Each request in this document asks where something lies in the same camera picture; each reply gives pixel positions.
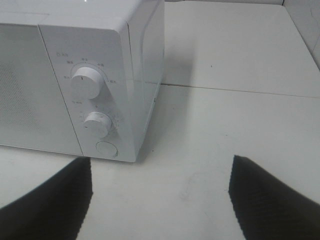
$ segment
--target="black object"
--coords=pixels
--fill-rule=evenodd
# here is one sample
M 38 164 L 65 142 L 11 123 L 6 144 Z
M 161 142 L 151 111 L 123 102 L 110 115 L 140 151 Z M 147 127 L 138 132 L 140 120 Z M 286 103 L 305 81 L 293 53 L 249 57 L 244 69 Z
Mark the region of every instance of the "black object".
M 247 240 L 320 240 L 320 206 L 246 157 L 234 157 L 229 195 Z
M 75 240 L 92 197 L 89 157 L 0 209 L 0 240 Z

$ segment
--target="white microwave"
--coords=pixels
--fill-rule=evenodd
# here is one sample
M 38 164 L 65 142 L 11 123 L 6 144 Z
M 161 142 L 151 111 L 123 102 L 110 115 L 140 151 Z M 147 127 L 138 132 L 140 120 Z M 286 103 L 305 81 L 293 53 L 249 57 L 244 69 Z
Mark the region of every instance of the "white microwave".
M 163 0 L 0 0 L 0 145 L 135 162 L 164 68 Z

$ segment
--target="white knob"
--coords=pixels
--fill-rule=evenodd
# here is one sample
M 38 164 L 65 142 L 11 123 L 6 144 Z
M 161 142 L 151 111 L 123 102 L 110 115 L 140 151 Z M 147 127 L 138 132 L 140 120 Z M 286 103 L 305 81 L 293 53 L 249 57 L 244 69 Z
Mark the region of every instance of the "white knob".
M 104 82 L 104 78 L 97 70 L 84 66 L 72 76 L 71 87 L 78 95 L 94 99 L 99 95 Z
M 102 139 L 108 135 L 112 126 L 112 121 L 102 112 L 93 111 L 86 117 L 83 126 L 91 135 Z

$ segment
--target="microwave top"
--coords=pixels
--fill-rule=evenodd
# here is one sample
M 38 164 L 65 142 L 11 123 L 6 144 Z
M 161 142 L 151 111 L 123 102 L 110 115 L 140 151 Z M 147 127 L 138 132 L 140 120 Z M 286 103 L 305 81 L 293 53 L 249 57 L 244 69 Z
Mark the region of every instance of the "microwave top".
M 38 23 L 37 19 L 42 22 L 46 16 L 50 16 L 49 25 L 68 26 L 71 22 L 72 27 L 94 28 L 92 23 L 101 20 L 107 23 L 103 24 L 103 28 L 115 29 L 119 24 L 129 22 L 142 2 L 154 1 L 156 0 L 0 0 L 0 23 L 33 25 Z M 18 15 L 27 15 L 27 20 Z M 91 25 L 86 26 L 84 21 L 88 22 L 88 19 Z

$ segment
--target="round button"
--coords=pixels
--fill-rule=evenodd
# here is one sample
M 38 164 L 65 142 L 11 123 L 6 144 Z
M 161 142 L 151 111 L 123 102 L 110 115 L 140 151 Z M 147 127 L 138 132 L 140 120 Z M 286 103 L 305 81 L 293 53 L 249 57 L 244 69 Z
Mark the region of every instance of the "round button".
M 86 117 L 83 126 L 91 135 L 102 139 L 108 135 L 112 126 L 112 121 L 102 112 L 93 111 Z
M 100 141 L 96 144 L 95 147 L 99 153 L 103 154 L 106 157 L 114 158 L 118 153 L 116 146 L 110 142 Z
M 80 67 L 72 76 L 71 87 L 82 97 L 96 98 L 105 83 L 102 75 L 91 67 Z

